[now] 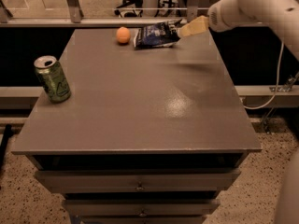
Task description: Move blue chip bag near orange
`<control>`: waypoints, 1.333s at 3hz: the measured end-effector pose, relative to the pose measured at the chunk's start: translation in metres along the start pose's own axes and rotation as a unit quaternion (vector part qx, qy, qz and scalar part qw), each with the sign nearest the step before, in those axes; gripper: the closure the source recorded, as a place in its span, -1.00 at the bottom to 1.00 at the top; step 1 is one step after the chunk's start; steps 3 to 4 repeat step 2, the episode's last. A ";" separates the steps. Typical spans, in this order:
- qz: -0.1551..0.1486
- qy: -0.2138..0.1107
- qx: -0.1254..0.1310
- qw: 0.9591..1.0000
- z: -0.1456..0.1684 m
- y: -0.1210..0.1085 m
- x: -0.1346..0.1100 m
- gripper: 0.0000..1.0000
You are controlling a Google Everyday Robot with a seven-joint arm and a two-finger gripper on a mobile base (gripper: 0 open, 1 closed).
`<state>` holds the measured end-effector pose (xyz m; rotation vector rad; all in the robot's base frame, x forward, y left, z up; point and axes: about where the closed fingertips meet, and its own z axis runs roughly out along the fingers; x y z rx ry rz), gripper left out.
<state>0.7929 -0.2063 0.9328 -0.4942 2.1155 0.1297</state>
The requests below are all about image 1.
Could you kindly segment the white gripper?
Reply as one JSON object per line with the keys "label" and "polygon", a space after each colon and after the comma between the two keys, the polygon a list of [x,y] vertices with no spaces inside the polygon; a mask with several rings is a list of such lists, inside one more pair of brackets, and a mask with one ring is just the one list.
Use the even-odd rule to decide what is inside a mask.
{"label": "white gripper", "polygon": [[213,4],[207,16],[199,16],[178,29],[179,37],[198,35],[208,30],[225,32],[249,23],[249,17],[239,8],[237,0],[220,0]]}

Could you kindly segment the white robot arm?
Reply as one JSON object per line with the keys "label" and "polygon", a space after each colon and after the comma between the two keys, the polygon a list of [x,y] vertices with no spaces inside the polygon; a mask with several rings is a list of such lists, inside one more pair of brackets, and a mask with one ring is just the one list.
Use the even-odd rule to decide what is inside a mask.
{"label": "white robot arm", "polygon": [[[220,0],[206,16],[178,29],[181,37],[212,29],[232,30],[240,25],[261,23],[269,27],[299,60],[299,5],[296,0]],[[299,224],[299,150],[288,164],[275,213],[274,224]]]}

